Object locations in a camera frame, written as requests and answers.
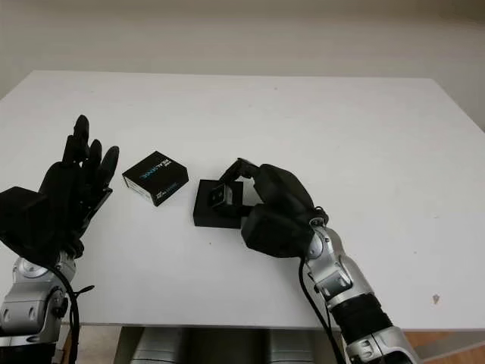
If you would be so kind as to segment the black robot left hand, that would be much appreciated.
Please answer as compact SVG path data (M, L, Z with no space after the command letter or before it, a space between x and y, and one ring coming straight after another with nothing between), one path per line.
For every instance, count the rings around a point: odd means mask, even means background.
M119 159L118 146L102 151L99 140L89 141L89 120L80 115L67 137L61 161L46 172L39 192L53 208L55 242L69 256L82 256L81 237L111 195L110 182Z

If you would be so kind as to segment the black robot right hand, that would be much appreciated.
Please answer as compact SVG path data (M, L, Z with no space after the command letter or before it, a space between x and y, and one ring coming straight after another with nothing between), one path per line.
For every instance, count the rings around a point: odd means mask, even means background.
M261 201L278 213L296 218L315 209L308 191L290 171L270 164L257 166L238 158L218 181L228 184L240 177L253 179Z

